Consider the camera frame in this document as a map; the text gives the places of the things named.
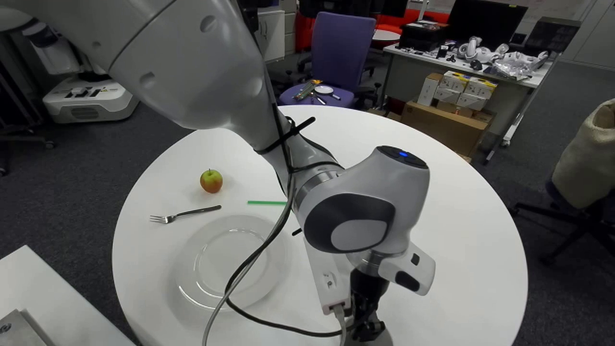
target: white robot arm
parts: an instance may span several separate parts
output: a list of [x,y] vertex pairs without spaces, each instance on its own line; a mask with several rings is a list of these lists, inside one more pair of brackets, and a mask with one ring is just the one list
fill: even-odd
[[0,0],[3,7],[49,22],[181,126],[239,132],[276,166],[308,241],[320,251],[366,253],[356,261],[366,274],[420,293],[433,284],[435,261],[410,243],[429,166],[410,151],[383,145],[343,168],[325,147],[293,132],[233,1]]

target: blue chair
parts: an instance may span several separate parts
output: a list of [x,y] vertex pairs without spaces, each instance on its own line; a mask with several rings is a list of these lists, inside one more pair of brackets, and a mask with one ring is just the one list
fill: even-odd
[[333,93],[299,99],[308,84],[295,84],[279,95],[279,103],[322,103],[352,107],[362,84],[366,59],[377,20],[374,16],[320,11],[312,38],[312,78],[333,86]]

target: chair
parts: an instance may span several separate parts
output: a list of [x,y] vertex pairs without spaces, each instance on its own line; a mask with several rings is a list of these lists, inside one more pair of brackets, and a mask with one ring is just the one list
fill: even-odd
[[602,103],[579,128],[573,141],[562,153],[548,191],[552,207],[516,203],[514,214],[522,211],[577,224],[577,228],[545,257],[546,262],[593,234],[612,255],[615,255],[615,224],[606,218],[606,203],[615,199],[615,97]]
[[312,38],[312,78],[322,78],[324,84],[333,86],[337,95],[299,99],[297,93],[306,84],[295,84],[279,95],[279,103],[354,105],[374,32],[374,16],[320,11]]

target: desk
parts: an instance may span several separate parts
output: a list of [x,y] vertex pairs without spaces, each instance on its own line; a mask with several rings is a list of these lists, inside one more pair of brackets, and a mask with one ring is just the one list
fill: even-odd
[[498,82],[498,89],[489,101],[489,109],[493,109],[497,116],[493,118],[487,136],[481,141],[483,151],[493,149],[500,137],[504,137],[504,143],[512,141],[516,132],[510,128],[518,128],[533,95],[539,91],[543,80],[550,70],[550,64],[546,64],[539,68],[529,80],[510,80],[485,70],[473,70],[464,59],[437,59],[435,51],[418,53],[412,47],[397,47],[397,43],[387,45],[385,51],[391,53],[391,64],[383,95],[393,95],[399,99],[418,99],[425,76],[429,72],[445,72],[448,68],[493,78]]
[[58,346],[133,346],[30,245],[0,261],[0,316],[26,309]]
[[[345,107],[281,107],[302,122],[318,120],[306,136],[327,145],[343,164],[366,159],[375,145],[391,143],[416,151],[433,170],[427,203],[412,237],[437,262],[427,295],[397,284],[381,303],[397,346],[506,346],[516,339],[527,303],[527,261],[518,226],[491,184],[458,153],[402,122]],[[226,174],[222,193],[199,186],[204,168]],[[122,307],[147,343],[199,346],[202,324],[187,324],[172,307],[174,264],[189,237],[206,222],[251,212],[276,220],[281,207],[254,207],[247,199],[281,199],[283,191],[270,162],[235,132],[197,130],[162,153],[137,180],[126,199],[114,237],[114,278]],[[153,212],[222,203],[218,212],[154,224]],[[291,216],[283,239],[291,266],[281,284],[251,310],[266,318],[312,330],[333,330],[312,282],[304,237]],[[212,346],[337,346],[335,337],[306,337],[224,312],[214,326]]]

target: apple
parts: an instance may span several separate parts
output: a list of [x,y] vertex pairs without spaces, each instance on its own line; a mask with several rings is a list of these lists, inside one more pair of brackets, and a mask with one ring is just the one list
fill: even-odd
[[224,174],[216,168],[208,168],[201,174],[201,186],[210,193],[218,193],[224,182],[226,182]]

